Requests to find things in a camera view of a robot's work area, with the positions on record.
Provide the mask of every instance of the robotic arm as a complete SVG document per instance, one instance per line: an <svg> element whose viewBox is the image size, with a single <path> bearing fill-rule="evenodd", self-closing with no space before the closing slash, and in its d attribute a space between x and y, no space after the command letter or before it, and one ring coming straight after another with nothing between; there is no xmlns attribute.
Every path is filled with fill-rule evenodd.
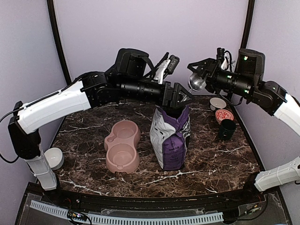
<svg viewBox="0 0 300 225"><path fill-rule="evenodd" d="M18 102L8 126L16 154L27 162L44 190L56 189L57 179L41 149L38 129L68 114L121 99L135 99L167 108L183 107L193 101L193 96L179 83L171 87L170 82L163 82L178 63L179 58L173 55L168 58L167 53L153 66L147 53L120 49L115 64L105 73L85 73L55 93L31 103ZM146 64L151 71L143 75Z"/></svg>
<svg viewBox="0 0 300 225"><path fill-rule="evenodd" d="M253 102L259 105L269 115L283 121L300 136L300 104L276 82L263 81L264 54L240 49L236 72L223 70L223 59L224 49L218 48L216 60L209 58L189 64L188 68L193 72L190 77L190 87L197 91L199 91L198 87L205 88L218 95L222 90L237 94L246 99L247 104ZM297 180L300 180L300 157L272 170L252 174L244 189L254 188L256 191L264 191Z"/></svg>

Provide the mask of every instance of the dark mug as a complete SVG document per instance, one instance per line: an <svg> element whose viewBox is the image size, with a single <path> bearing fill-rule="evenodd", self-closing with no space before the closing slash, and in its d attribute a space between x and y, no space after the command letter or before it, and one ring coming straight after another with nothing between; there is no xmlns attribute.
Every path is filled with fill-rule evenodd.
<svg viewBox="0 0 300 225"><path fill-rule="evenodd" d="M221 138L222 140L230 140L230 138L233 136L235 129L235 122L233 122L230 119L222 120L219 129L219 138Z"/></svg>

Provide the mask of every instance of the black pole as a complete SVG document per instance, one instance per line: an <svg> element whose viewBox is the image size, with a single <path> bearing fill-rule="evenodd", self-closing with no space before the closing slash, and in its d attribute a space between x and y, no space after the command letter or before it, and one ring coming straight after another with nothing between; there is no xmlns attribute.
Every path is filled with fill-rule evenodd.
<svg viewBox="0 0 300 225"><path fill-rule="evenodd" d="M248 43L250 28L252 23L252 17L254 12L254 3L255 0L248 1L248 9L247 9L244 33L243 33L242 43L240 44L240 48L247 48L247 43Z"/></svg>
<svg viewBox="0 0 300 225"><path fill-rule="evenodd" d="M64 52L62 50L62 45L61 45L61 41L60 41L60 33L58 31L58 26L57 26L57 21L56 21L56 16L55 16L54 2L53 2L53 0L47 0L47 4L48 4L50 23L51 23L51 27L52 27L52 33L53 33L53 37L54 37L54 41L55 41L55 45L56 45L56 51L57 51L58 57L60 59L60 65L61 65L61 69L62 69L62 72L65 77L65 80L67 82L67 85L69 85L71 83L71 77L70 77L70 73L69 73L69 70L67 67Z"/></svg>

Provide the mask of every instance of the bag of food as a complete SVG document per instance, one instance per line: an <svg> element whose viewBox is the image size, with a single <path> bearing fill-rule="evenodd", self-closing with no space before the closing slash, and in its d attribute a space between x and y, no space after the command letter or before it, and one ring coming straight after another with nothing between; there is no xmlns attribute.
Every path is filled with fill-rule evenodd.
<svg viewBox="0 0 300 225"><path fill-rule="evenodd" d="M158 163L163 170L178 170L183 166L190 135L188 106L181 109L178 117L174 117L172 113L167 114L160 107L156 108L152 119L150 139Z"/></svg>

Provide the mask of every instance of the marble table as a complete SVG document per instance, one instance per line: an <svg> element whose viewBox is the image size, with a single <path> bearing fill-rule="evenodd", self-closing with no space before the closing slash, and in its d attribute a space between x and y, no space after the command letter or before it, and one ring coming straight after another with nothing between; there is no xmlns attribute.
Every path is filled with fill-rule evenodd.
<svg viewBox="0 0 300 225"><path fill-rule="evenodd" d="M149 137L154 105L110 104L67 116L52 145L65 156L56 171L62 188L115 197L183 197L241 189L248 175L259 171L258 162L236 119L232 139L218 138L210 98L198 96L190 105L191 139L180 171L164 172L158 164ZM137 148L141 162L131 174L111 173L105 164L104 138L120 120L134 121L142 133Z"/></svg>

